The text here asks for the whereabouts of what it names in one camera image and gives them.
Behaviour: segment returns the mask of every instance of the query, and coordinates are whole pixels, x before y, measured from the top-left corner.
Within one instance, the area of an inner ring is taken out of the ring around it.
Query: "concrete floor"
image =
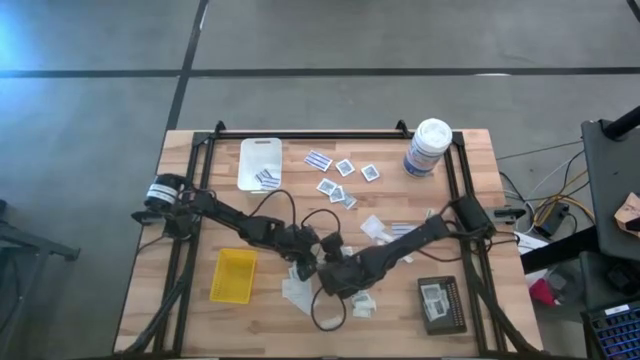
[[[197,6],[5,0],[0,70],[180,69]],[[637,66],[638,35],[623,0],[217,0],[194,68]],[[129,214],[153,178],[177,83],[0,79],[9,220],[82,248],[75,263],[50,262],[15,358],[111,351],[140,232]],[[639,105],[639,88],[640,75],[192,79],[177,127],[389,128],[439,117],[490,129],[502,156],[577,140],[582,121]],[[580,148],[500,167],[527,194]],[[577,197],[589,203],[588,190]],[[540,325],[548,350],[581,354],[575,324]]]

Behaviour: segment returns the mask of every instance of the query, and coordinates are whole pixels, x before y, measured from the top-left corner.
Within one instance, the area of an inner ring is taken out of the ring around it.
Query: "disinfecting wipes container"
[[[423,121],[404,156],[404,169],[413,176],[426,176],[451,144],[453,136],[447,123],[439,119]]]

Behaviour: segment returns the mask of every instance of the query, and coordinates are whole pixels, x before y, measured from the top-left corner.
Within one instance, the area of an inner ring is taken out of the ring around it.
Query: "yellow container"
[[[257,257],[256,251],[221,249],[209,300],[248,304]]]

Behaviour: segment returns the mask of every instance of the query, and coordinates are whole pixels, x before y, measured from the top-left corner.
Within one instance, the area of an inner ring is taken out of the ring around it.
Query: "red object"
[[[531,285],[529,294],[532,299],[538,300],[545,305],[556,306],[549,284],[547,284],[547,280],[545,279],[538,279],[538,281]]]

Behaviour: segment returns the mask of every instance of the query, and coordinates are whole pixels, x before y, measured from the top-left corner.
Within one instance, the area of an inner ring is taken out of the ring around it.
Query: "black equipment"
[[[418,293],[424,307],[422,315],[427,334],[448,335],[467,332],[462,302],[454,276],[418,279]],[[437,318],[430,319],[432,311],[437,311]]]
[[[609,305],[581,315],[587,345],[595,345],[597,353],[591,354],[591,358],[640,357],[640,301]]]
[[[551,206],[551,209],[547,210],[545,215],[543,215],[544,220],[542,224],[536,225],[534,229],[538,234],[549,238],[558,231],[567,214],[569,214],[569,205],[555,203]]]

